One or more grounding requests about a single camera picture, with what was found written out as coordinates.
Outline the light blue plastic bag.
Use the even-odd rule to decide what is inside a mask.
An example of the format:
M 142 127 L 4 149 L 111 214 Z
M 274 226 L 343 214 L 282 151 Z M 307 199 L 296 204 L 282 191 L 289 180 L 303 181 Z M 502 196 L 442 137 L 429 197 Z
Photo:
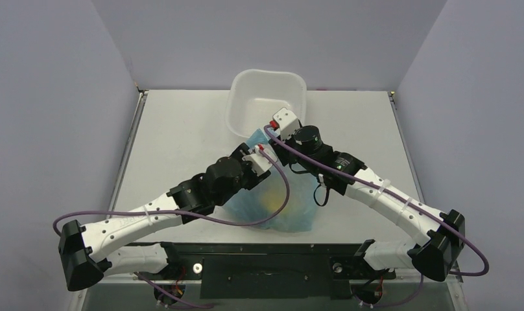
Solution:
M 295 174 L 279 160 L 276 162 L 289 182 L 289 200 L 277 216 L 257 227 L 286 233 L 308 232 L 312 230 L 318 210 L 313 199 L 318 183 L 311 175 Z M 285 197 L 284 180 L 276 168 L 271 166 L 268 178 L 252 190 L 239 191 L 225 203 L 223 209 L 234 222 L 255 222 L 275 213 L 282 206 Z

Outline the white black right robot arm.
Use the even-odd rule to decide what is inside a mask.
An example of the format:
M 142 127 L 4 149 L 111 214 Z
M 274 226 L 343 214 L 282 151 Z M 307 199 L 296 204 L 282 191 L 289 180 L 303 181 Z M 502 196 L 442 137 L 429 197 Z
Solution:
M 264 128 L 282 164 L 299 164 L 319 184 L 361 202 L 404 231 L 399 242 L 367 240 L 353 258 L 354 271 L 368 277 L 376 270 L 415 269 L 442 282 L 454 274 L 454 263 L 466 246 L 465 217 L 427 206 L 378 176 L 363 161 L 323 143 L 316 126 L 299 127 L 286 141 Z

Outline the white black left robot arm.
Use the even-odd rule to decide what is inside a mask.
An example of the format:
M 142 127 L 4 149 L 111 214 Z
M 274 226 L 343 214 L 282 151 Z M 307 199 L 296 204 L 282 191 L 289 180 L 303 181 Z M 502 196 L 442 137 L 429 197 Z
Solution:
M 243 143 L 204 173 L 129 212 L 112 212 L 109 219 L 88 224 L 69 214 L 70 221 L 58 230 L 67 289 L 76 292 L 101 281 L 118 266 L 110 255 L 124 246 L 168 227 L 209 218 L 240 190 L 251 190 L 268 178 L 276 160 L 268 146 L 249 148 Z

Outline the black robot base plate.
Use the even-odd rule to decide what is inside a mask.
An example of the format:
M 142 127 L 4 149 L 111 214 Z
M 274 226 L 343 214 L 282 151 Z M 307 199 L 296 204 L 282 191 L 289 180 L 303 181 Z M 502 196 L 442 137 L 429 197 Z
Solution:
M 151 281 L 200 283 L 201 299 L 350 299 L 367 281 L 395 279 L 374 270 L 362 244 L 210 244 L 163 242 L 167 266 L 141 271 Z

